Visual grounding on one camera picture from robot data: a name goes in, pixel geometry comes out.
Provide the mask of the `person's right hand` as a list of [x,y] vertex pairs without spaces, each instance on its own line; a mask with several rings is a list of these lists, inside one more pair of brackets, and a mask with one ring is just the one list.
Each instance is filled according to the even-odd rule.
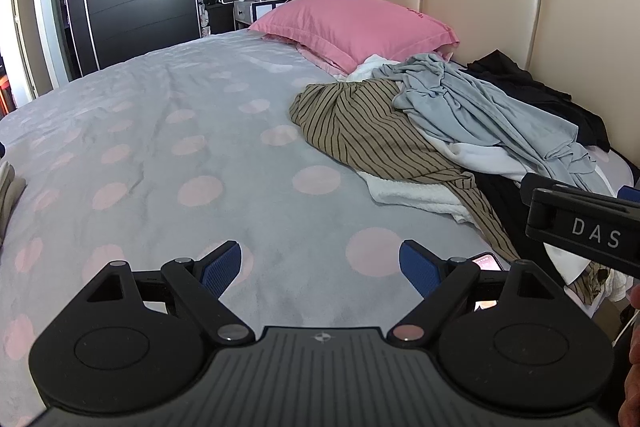
[[638,427],[640,423],[640,329],[639,314],[634,319],[629,349],[631,367],[625,379],[625,400],[618,412],[622,427]]

